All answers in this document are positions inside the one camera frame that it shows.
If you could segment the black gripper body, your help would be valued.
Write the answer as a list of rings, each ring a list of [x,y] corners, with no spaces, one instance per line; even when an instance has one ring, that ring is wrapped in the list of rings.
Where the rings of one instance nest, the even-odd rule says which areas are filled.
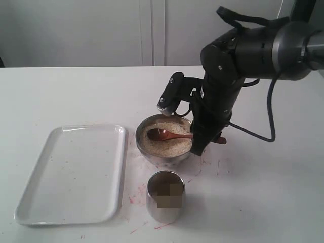
[[[183,88],[188,89],[191,98],[194,142],[211,142],[220,137],[231,119],[244,81],[244,78],[218,80],[208,74],[203,79],[184,77]]]

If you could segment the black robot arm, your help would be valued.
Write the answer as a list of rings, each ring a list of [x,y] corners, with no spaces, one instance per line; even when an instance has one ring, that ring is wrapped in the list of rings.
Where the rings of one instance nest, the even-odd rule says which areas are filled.
[[[203,79],[174,73],[157,104],[165,116],[175,113],[181,101],[193,114],[191,153],[201,155],[212,142],[222,143],[222,130],[231,125],[232,109],[241,89],[260,79],[297,81],[323,69],[323,32],[305,22],[279,27],[234,28],[200,54]]]

